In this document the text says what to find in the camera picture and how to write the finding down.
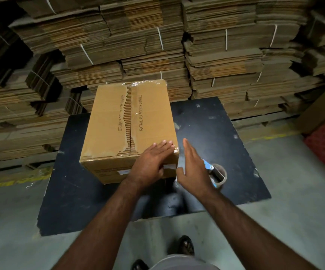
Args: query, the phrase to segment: left hand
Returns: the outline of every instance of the left hand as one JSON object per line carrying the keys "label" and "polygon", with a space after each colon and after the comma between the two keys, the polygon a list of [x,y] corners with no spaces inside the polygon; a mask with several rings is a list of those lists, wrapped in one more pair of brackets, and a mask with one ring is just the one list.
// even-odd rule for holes
{"label": "left hand", "polygon": [[141,190],[155,183],[164,175],[162,163],[174,153],[174,149],[172,141],[163,140],[158,145],[152,144],[136,159],[125,181],[137,183]]}

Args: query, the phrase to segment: black table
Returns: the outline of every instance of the black table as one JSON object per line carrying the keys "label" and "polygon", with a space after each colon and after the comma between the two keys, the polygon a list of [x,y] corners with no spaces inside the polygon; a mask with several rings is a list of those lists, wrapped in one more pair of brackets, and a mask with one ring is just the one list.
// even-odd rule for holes
{"label": "black table", "polygon": [[[171,109],[180,149],[179,167],[185,166],[185,137],[201,158],[226,169],[228,179],[221,192],[234,204],[271,198],[218,98],[174,102]],[[42,236],[82,230],[118,187],[103,185],[79,164],[89,118],[90,114],[79,114],[67,122],[37,219]],[[132,221],[203,210],[194,196],[169,178],[142,195]]]}

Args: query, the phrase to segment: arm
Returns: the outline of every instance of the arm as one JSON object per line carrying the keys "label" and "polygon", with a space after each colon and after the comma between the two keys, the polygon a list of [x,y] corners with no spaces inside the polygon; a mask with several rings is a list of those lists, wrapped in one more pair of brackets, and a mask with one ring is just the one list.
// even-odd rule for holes
{"label": "arm", "polygon": [[178,168],[178,181],[204,205],[246,269],[317,269],[216,190],[186,139],[184,151],[186,174]]}
{"label": "arm", "polygon": [[173,152],[172,141],[166,140],[146,149],[128,177],[52,269],[112,269],[142,191],[163,176],[161,165]]}

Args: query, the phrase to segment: forearm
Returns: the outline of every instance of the forearm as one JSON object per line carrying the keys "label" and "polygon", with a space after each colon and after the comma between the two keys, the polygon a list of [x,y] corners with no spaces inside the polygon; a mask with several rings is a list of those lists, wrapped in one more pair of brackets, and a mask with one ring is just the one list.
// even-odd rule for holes
{"label": "forearm", "polygon": [[139,196],[139,186],[128,179],[121,182],[53,269],[112,269]]}
{"label": "forearm", "polygon": [[218,191],[199,200],[246,269],[316,269]]}

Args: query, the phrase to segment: white label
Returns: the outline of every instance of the white label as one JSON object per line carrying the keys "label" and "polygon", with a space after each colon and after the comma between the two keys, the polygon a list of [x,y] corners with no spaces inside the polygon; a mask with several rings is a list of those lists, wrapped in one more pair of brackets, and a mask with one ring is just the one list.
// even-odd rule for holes
{"label": "white label", "polygon": [[129,174],[131,170],[123,170],[123,171],[118,171],[118,173],[120,173],[120,175],[124,175],[124,174]]}
{"label": "white label", "polygon": [[176,164],[164,165],[164,169],[176,169]]}

